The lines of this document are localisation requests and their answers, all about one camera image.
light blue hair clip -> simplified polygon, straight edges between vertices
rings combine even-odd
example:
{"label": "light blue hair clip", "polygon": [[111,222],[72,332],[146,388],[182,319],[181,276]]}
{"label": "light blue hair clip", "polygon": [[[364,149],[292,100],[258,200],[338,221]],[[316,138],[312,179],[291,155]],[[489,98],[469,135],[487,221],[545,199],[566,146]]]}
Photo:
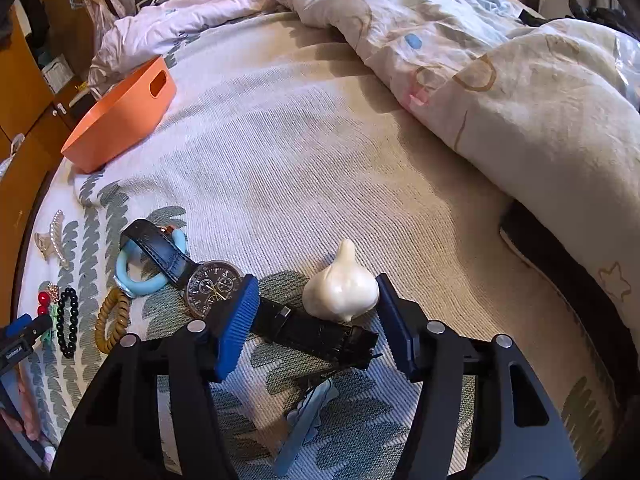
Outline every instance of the light blue hair clip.
{"label": "light blue hair clip", "polygon": [[[187,250],[187,238],[180,229],[174,229],[171,233],[171,238],[181,252],[184,253]],[[133,256],[140,257],[140,254],[142,254],[142,249],[140,249],[133,240],[129,240],[124,244],[116,260],[114,280],[116,285],[130,298],[153,294],[163,288],[169,281],[167,276],[162,272],[158,272],[148,280],[142,280],[140,282],[132,280],[127,271],[127,261]]]}
{"label": "light blue hair clip", "polygon": [[289,412],[287,423],[291,431],[273,463],[277,476],[286,475],[302,446],[316,437],[321,425],[320,410],[339,395],[334,382],[327,379],[306,394],[296,408]]}

pearl hair clip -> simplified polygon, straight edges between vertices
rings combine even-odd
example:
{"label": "pearl hair clip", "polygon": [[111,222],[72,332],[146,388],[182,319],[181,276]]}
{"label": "pearl hair clip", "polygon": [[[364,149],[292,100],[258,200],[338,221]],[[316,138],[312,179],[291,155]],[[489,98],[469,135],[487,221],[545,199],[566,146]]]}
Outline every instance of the pearl hair clip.
{"label": "pearl hair clip", "polygon": [[56,214],[53,215],[51,224],[49,224],[49,232],[44,234],[34,233],[33,239],[45,260],[48,260],[49,256],[55,253],[60,266],[69,270],[69,261],[65,258],[65,253],[62,251],[62,220],[64,217],[62,209],[58,209]]}

blue rubber ring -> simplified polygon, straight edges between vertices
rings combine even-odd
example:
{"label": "blue rubber ring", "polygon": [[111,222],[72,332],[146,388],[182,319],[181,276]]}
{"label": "blue rubber ring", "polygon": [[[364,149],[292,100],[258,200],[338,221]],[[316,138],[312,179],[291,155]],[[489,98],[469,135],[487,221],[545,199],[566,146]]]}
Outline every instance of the blue rubber ring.
{"label": "blue rubber ring", "polygon": [[[174,229],[171,233],[171,238],[174,244],[181,252],[187,250],[187,238],[180,229]],[[129,277],[127,272],[127,261],[130,257],[141,253],[140,249],[133,240],[129,240],[118,254],[116,260],[116,283],[118,286],[130,297],[136,298],[138,296],[146,296],[147,294],[153,294],[161,288],[163,288],[169,279],[164,272],[158,272],[154,277],[148,280],[142,280],[141,282],[135,282]]]}

orange storage tray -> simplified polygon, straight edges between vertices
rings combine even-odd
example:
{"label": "orange storage tray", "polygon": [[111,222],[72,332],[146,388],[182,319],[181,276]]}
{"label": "orange storage tray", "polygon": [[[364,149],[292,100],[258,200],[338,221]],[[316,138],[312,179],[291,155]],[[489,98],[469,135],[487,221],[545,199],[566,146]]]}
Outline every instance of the orange storage tray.
{"label": "orange storage tray", "polygon": [[100,99],[75,127],[61,153],[91,173],[147,137],[175,96],[162,57],[146,62]]}

watch strap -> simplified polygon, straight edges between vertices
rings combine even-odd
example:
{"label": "watch strap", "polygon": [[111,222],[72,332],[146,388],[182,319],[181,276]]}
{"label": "watch strap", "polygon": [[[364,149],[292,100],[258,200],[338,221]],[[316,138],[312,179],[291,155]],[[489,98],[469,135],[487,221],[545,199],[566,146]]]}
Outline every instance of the watch strap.
{"label": "watch strap", "polygon": [[266,298],[260,298],[251,330],[270,342],[363,370],[369,366],[378,341],[378,334],[365,328],[318,319],[301,308]]}
{"label": "watch strap", "polygon": [[184,288],[200,265],[186,256],[174,242],[149,220],[134,220],[120,235],[120,248],[133,242],[160,267],[177,288]]}

